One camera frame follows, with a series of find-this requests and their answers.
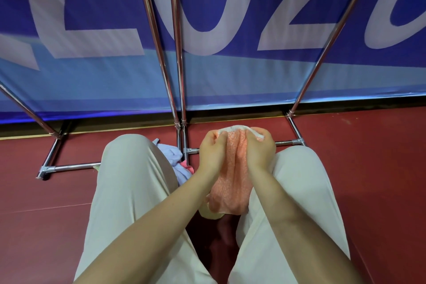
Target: red floor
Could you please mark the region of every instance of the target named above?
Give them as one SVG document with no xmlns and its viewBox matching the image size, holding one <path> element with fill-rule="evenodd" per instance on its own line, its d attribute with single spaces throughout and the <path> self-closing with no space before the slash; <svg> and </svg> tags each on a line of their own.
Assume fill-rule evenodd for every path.
<svg viewBox="0 0 426 284">
<path fill-rule="evenodd" d="M 355 265 L 375 284 L 426 283 L 426 108 L 310 115 L 295 121 L 328 172 Z M 267 128 L 275 140 L 293 138 L 285 118 L 236 123 Z M 232 124 L 191 125 L 190 145 L 198 147 L 206 131 Z M 174 127 L 130 132 L 176 143 Z M 105 145 L 124 133 L 129 131 L 71 135 L 58 163 L 99 161 Z M 36 180 L 51 144 L 49 137 L 0 141 L 0 283 L 72 282 L 96 171 Z M 196 155 L 191 163 L 198 165 Z M 220 283 L 226 283 L 238 251 L 232 234 L 237 221 L 227 216 L 213 223 L 196 216 L 188 225 L 200 259 Z"/>
</svg>

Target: blue backdrop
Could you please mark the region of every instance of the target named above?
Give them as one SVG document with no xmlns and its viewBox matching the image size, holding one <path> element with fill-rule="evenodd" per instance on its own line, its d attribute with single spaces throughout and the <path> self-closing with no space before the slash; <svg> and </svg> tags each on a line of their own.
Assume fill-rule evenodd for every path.
<svg viewBox="0 0 426 284">
<path fill-rule="evenodd" d="M 348 2 L 181 0 L 188 110 L 293 102 Z M 303 101 L 426 94 L 425 26 L 426 0 L 359 0 Z M 46 119 L 170 111 L 142 0 L 0 0 L 0 80 Z M 0 94 L 0 121 L 29 118 Z"/>
</svg>

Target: leg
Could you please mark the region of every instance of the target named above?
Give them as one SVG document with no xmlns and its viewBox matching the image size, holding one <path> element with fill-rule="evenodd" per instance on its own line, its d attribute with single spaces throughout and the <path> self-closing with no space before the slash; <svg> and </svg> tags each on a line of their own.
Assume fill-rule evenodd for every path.
<svg viewBox="0 0 426 284">
<path fill-rule="evenodd" d="M 308 147 L 293 146 L 278 153 L 274 176 L 349 256 L 342 216 L 330 180 L 315 152 Z M 231 284 L 265 281 L 297 284 L 254 189 L 250 194 L 249 212 L 238 224 L 237 242 L 240 251 L 229 276 Z"/>
<path fill-rule="evenodd" d="M 122 135 L 104 150 L 77 278 L 127 227 L 176 190 L 173 168 L 146 137 Z M 215 283 L 186 231 L 153 283 Z"/>
</svg>

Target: forearm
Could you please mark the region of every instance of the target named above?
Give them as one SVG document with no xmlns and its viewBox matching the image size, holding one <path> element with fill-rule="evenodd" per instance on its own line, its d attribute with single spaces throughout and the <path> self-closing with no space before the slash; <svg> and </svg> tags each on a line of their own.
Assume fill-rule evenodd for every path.
<svg viewBox="0 0 426 284">
<path fill-rule="evenodd" d="M 300 284 L 360 284 L 362 279 L 333 240 L 268 172 L 252 182 L 285 258 Z"/>
<path fill-rule="evenodd" d="M 198 171 L 121 233 L 77 279 L 78 284 L 146 283 L 194 216 L 214 177 Z"/>
</svg>

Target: hand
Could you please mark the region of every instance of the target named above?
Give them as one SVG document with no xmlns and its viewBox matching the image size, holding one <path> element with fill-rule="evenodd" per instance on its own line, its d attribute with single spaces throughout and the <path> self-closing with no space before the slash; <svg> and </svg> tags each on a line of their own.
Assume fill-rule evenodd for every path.
<svg viewBox="0 0 426 284">
<path fill-rule="evenodd" d="M 271 172 L 276 146 L 269 131 L 263 128 L 251 127 L 265 138 L 258 141 L 254 134 L 247 130 L 247 166 L 250 177 L 261 172 Z"/>
<path fill-rule="evenodd" d="M 200 167 L 203 173 L 219 176 L 220 169 L 225 159 L 226 140 L 228 133 L 222 131 L 216 138 L 217 130 L 211 130 L 204 137 L 200 145 Z"/>
</svg>

